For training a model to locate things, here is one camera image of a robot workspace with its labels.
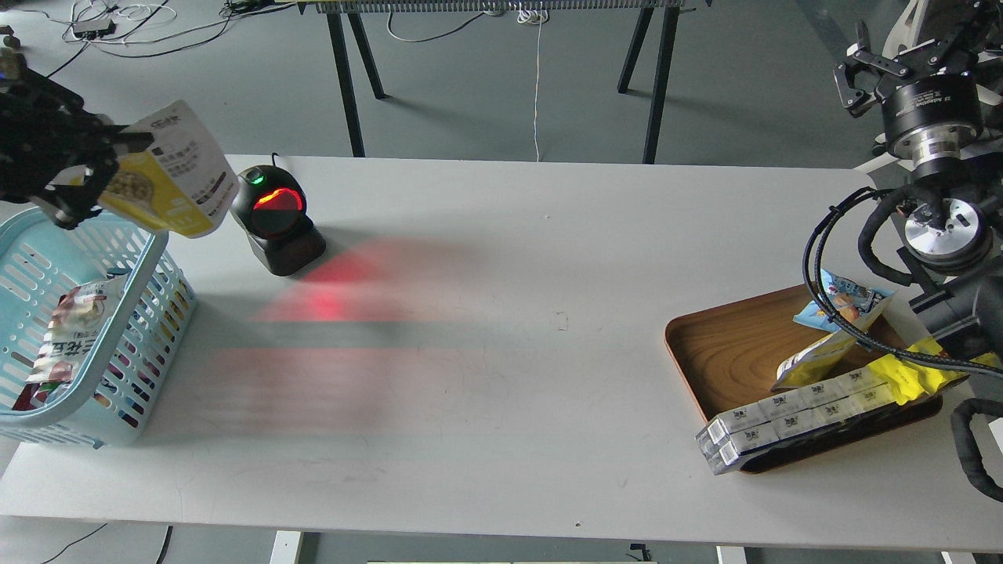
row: gray floor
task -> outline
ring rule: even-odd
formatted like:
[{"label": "gray floor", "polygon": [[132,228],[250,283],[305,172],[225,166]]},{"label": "gray floor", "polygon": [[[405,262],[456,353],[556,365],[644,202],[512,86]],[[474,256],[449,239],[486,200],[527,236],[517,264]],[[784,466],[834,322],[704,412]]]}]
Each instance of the gray floor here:
[{"label": "gray floor", "polygon": [[[149,26],[146,37],[212,21],[221,2],[176,4],[178,21]],[[680,22],[656,163],[850,168],[870,159],[880,117],[876,112],[861,119],[846,114],[835,97],[830,68],[833,56],[853,37],[855,20],[865,19],[880,45],[904,0],[715,2],[711,8],[696,0],[688,4],[698,9]],[[29,0],[18,5],[50,10],[54,18],[63,19],[70,2]],[[659,15],[638,62],[633,89],[618,94],[615,85],[636,13],[552,13],[539,36],[543,161],[641,161]],[[395,31],[428,36],[466,17],[401,14]],[[368,156],[535,161],[538,29],[520,26],[515,19],[515,14],[482,17],[447,38],[405,44],[388,36],[385,16],[364,16],[384,87],[391,94],[382,101],[372,97],[349,40]],[[29,63],[39,72],[51,71],[76,51],[76,46],[60,41],[61,25],[38,14],[0,11],[0,24],[14,27]],[[151,53],[183,44],[173,40],[116,51]],[[240,21],[212,43],[164,57],[121,59],[90,48],[56,79],[82,94],[89,110],[121,123],[184,98],[227,153],[351,155],[325,20],[309,9],[303,16],[290,10]],[[880,183],[901,178],[895,170],[878,175]],[[351,179],[331,179],[331,189],[348,182]],[[0,463],[5,460],[0,456]],[[0,562],[41,562],[94,527],[0,518]],[[112,524],[57,562],[152,562],[163,531],[153,525]],[[181,527],[166,562],[267,562],[271,543],[269,531]],[[713,547],[649,547],[660,562],[716,561]],[[353,564],[630,559],[628,541],[348,534],[323,535],[309,552],[317,562]],[[935,554],[749,551],[750,563],[765,564],[940,561]]]}]

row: snack package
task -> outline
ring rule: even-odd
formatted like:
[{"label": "snack package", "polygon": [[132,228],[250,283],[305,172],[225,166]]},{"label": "snack package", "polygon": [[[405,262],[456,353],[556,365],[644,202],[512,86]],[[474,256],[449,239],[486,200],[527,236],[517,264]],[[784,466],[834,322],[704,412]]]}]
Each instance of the snack package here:
[{"label": "snack package", "polygon": [[[861,286],[849,278],[835,276],[826,270],[821,271],[821,284],[840,315],[859,327],[861,325],[857,323],[858,319],[868,316],[879,303],[892,295],[891,292]],[[794,316],[794,323],[822,329],[829,333],[840,330],[840,326],[829,321],[825,312],[814,301],[808,303],[800,313]]]},{"label": "snack package", "polygon": [[[933,337],[920,340],[907,350],[934,355],[944,353],[944,349]],[[934,395],[945,386],[966,376],[965,372],[921,366],[908,360],[899,360],[891,354],[872,361],[867,368],[889,384],[895,401],[900,405],[925,395]]]},{"label": "snack package", "polygon": [[[889,298],[874,302],[870,311],[853,321],[854,325],[866,331],[891,302]],[[843,329],[825,335],[781,362],[776,368],[776,382],[770,390],[801,387],[821,381],[832,366],[850,352],[856,342],[856,339]]]},{"label": "snack package", "polygon": [[895,402],[892,385],[864,367],[724,411],[695,439],[711,472],[725,474],[773,449],[839,431]]},{"label": "snack package", "polygon": [[127,276],[114,276],[90,282],[71,289],[60,298],[31,374],[11,407],[13,410],[36,409],[69,388],[105,321],[121,301],[127,279]]},{"label": "snack package", "polygon": [[[101,207],[148,231],[189,238],[215,231],[237,196],[237,175],[192,108],[176,101],[124,131],[151,132],[153,142],[141,153],[118,158],[118,173],[98,199]],[[82,180],[74,168],[53,182]]]}]

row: blue snack bag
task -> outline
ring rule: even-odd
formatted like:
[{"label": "blue snack bag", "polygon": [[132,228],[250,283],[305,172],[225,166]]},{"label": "blue snack bag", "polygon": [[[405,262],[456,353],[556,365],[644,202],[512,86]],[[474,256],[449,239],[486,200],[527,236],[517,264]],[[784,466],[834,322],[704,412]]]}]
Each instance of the blue snack bag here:
[{"label": "blue snack bag", "polygon": [[[832,301],[844,319],[854,322],[870,313],[882,300],[891,296],[891,292],[876,290],[861,286],[857,282],[835,276],[822,270],[821,283],[828,299]],[[813,301],[804,306],[800,313],[794,316],[794,322],[834,333],[840,326],[829,321],[825,312]]]}]

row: metal rack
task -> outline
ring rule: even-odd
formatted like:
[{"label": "metal rack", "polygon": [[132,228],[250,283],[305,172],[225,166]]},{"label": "metal rack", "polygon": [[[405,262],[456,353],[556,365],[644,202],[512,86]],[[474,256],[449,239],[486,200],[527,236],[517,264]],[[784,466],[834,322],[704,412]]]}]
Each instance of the metal rack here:
[{"label": "metal rack", "polygon": [[[306,2],[300,2],[302,14]],[[631,38],[627,58],[624,61],[617,91],[626,93],[634,74],[634,67],[641,52],[645,35],[651,23],[655,8],[665,8],[662,19],[662,34],[658,45],[658,62],[655,65],[655,85],[652,89],[651,109],[648,115],[648,129],[645,136],[644,156],[642,163],[646,165],[655,162],[658,150],[658,133],[662,125],[662,110],[665,105],[665,93],[668,87],[669,68],[672,63],[672,52],[675,46],[676,29],[679,25],[679,14],[685,0],[340,0],[335,2],[314,2],[317,13],[327,16],[328,30],[331,35],[331,48],[334,51],[334,61],[338,73],[338,84],[341,88],[341,99],[345,107],[345,119],[348,124],[348,136],[352,147],[353,157],[365,157],[365,147],[362,143],[362,130],[359,124],[359,112],[355,101],[355,87],[348,64],[348,54],[345,47],[345,32],[342,26],[342,14],[348,16],[352,34],[358,44],[369,84],[376,99],[386,97],[383,84],[376,70],[369,40],[359,14],[387,12],[479,12],[483,10],[591,10],[591,9],[639,9],[637,25]]]}]

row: yellow packaging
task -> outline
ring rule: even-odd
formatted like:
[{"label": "yellow packaging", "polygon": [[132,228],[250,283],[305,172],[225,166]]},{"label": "yellow packaging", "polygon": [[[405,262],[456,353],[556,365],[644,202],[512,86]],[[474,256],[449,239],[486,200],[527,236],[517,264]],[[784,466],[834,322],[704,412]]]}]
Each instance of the yellow packaging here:
[{"label": "yellow packaging", "polygon": [[[944,351],[933,337],[926,337],[907,350],[934,355],[939,355]],[[920,366],[908,360],[899,360],[891,354],[886,354],[871,362],[868,367],[876,376],[888,382],[892,396],[900,405],[923,396],[933,395],[949,383],[967,375],[965,372]]]},{"label": "yellow packaging", "polygon": [[100,206],[149,231],[215,231],[237,195],[237,175],[192,108],[179,100],[124,130],[151,132],[153,142],[118,158]]},{"label": "yellow packaging", "polygon": [[[877,302],[871,311],[854,321],[854,326],[868,330],[890,303],[891,297]],[[776,391],[821,381],[856,344],[853,335],[843,329],[825,335],[781,362],[776,368],[776,383],[769,389]]]}]

